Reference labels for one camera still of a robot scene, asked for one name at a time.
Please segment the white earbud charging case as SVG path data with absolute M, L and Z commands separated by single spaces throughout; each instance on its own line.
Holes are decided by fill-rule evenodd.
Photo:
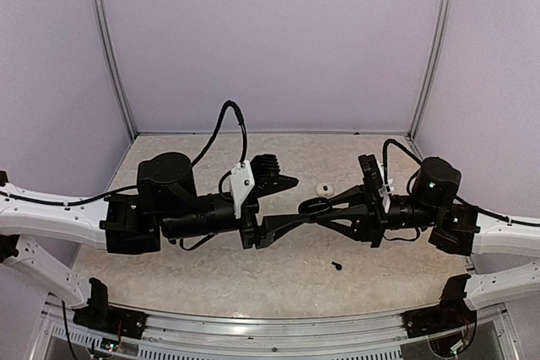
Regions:
M 331 184 L 319 184 L 316 186 L 316 194 L 322 197 L 331 197 L 334 195 L 334 187 Z

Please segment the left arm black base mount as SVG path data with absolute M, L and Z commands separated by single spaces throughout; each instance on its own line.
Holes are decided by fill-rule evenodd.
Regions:
M 148 315 L 142 311 L 111 305 L 107 286 L 95 277 L 89 279 L 90 295 L 81 309 L 75 309 L 73 323 L 119 338 L 141 340 Z

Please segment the black wireless earbud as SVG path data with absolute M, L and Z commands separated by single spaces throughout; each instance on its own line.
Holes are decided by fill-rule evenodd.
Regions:
M 337 263 L 335 261 L 332 262 L 332 265 L 335 267 L 337 271 L 341 271 L 343 269 L 343 266 L 340 263 Z

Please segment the black earbud charging case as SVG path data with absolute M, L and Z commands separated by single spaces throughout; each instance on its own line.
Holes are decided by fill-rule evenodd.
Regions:
M 332 203 L 326 197 L 314 197 L 303 201 L 298 206 L 298 213 L 305 216 L 315 216 L 332 208 Z

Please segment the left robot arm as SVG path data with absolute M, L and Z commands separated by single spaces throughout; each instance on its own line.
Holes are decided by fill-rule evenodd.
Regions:
M 272 154 L 243 160 L 224 175 L 229 191 L 199 195 L 192 161 L 162 153 L 138 166 L 137 181 L 99 196 L 69 201 L 24 191 L 1 180 L 1 262 L 40 279 L 69 308 L 100 330 L 117 323 L 107 286 L 81 277 L 45 252 L 38 238 L 84 244 L 113 255 L 158 252 L 163 240 L 199 248 L 219 234 L 238 232 L 246 249 L 268 247 L 308 221 L 305 214 L 260 218 L 259 201 L 296 187 Z

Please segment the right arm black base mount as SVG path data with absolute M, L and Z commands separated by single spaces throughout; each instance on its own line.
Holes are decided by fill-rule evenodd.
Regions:
M 408 338 L 433 335 L 474 324 L 478 319 L 477 311 L 469 309 L 465 303 L 465 286 L 470 278 L 469 274 L 451 277 L 443 288 L 439 303 L 404 312 L 402 322 Z

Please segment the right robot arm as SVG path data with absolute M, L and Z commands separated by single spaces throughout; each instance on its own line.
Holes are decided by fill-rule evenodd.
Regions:
M 413 188 L 405 196 L 394 194 L 385 160 L 361 155 L 359 163 L 363 185 L 307 204 L 310 220 L 374 247 L 388 230 L 429 228 L 429 243 L 446 254 L 505 253 L 533 258 L 506 271 L 450 278 L 431 312 L 437 328 L 450 329 L 465 308 L 482 309 L 538 293 L 538 219 L 489 212 L 462 201 L 457 195 L 462 175 L 441 158 L 420 162 Z

